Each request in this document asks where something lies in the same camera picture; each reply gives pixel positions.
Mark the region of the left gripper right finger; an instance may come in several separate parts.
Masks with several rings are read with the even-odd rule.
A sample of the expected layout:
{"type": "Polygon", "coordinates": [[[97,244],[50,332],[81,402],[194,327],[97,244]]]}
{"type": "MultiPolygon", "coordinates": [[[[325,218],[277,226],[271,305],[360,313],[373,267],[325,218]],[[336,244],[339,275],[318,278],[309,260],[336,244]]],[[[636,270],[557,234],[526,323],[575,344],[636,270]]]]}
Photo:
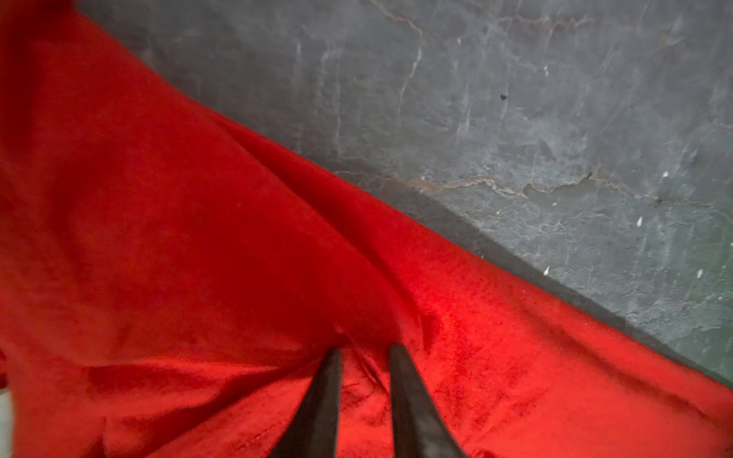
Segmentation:
{"type": "Polygon", "coordinates": [[[450,434],[408,349],[389,349],[395,457],[466,457],[450,434]]]}

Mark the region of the red t shirt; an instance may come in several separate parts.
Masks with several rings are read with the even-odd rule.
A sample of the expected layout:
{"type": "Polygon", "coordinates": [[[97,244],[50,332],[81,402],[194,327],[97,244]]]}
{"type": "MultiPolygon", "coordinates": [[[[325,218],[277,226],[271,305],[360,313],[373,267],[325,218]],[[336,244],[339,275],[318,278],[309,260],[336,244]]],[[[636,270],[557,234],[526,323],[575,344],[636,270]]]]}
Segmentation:
{"type": "Polygon", "coordinates": [[[395,457],[404,345],[473,457],[728,457],[732,392],[192,101],[71,1],[1,5],[16,457],[268,457],[341,352],[395,457]]]}

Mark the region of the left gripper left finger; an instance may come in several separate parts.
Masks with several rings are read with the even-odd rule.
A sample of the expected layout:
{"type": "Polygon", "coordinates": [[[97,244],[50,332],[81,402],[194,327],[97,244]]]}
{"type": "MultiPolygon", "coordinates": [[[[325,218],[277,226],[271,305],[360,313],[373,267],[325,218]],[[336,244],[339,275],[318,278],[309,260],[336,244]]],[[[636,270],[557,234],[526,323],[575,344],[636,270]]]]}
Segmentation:
{"type": "Polygon", "coordinates": [[[330,349],[269,457],[336,456],[342,375],[341,352],[330,349]]]}

